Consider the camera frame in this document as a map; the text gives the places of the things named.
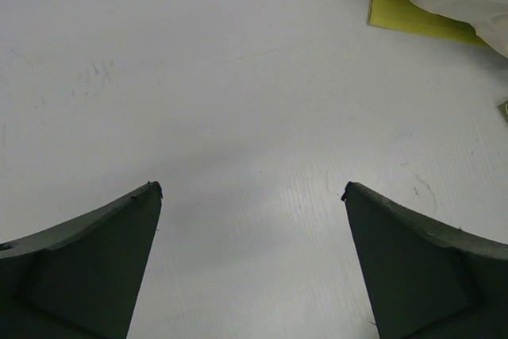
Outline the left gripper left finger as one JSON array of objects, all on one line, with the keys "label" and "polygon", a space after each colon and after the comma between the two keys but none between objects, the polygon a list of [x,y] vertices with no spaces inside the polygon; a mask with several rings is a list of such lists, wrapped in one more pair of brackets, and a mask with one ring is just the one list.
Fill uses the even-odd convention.
[{"label": "left gripper left finger", "polygon": [[162,209],[157,182],[1,245],[3,338],[125,338]]}]

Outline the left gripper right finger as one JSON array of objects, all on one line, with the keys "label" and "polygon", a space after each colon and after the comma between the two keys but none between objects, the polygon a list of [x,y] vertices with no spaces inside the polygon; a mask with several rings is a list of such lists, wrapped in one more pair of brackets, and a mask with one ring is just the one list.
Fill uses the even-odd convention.
[{"label": "left gripper right finger", "polygon": [[381,338],[505,338],[507,246],[361,183],[342,195]]}]

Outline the yellow-green cloth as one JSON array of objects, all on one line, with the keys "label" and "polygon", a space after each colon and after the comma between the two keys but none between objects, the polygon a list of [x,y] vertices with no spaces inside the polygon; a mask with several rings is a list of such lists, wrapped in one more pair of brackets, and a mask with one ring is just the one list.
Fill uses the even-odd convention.
[{"label": "yellow-green cloth", "polygon": [[469,24],[427,12],[409,0],[371,0],[368,24],[404,33],[487,46]]}]

